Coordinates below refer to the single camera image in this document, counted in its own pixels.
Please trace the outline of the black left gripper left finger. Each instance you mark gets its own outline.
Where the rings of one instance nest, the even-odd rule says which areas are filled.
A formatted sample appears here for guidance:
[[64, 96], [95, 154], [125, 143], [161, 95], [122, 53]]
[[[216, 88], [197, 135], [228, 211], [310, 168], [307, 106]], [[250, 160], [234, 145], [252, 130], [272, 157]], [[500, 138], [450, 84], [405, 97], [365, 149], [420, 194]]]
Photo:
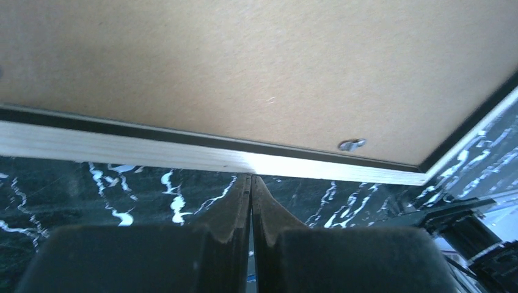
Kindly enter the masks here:
[[60, 227], [17, 291], [245, 292], [251, 179], [189, 225]]

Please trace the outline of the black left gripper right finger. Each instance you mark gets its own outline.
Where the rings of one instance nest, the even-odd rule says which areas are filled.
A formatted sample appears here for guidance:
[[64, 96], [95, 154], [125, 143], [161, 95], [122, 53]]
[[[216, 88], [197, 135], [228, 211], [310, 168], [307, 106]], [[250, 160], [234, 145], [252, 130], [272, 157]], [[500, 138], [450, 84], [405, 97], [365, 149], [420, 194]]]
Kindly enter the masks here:
[[418, 228], [309, 228], [259, 176], [250, 185], [258, 292], [454, 292], [447, 262]]

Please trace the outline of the black picture frame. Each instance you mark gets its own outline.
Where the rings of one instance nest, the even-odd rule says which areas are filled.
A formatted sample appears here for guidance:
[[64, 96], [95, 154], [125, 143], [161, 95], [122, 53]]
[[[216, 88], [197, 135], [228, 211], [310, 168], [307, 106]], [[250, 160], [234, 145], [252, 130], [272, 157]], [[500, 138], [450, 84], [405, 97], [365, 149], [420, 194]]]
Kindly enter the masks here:
[[421, 186], [516, 100], [516, 1], [1, 2], [3, 156]]

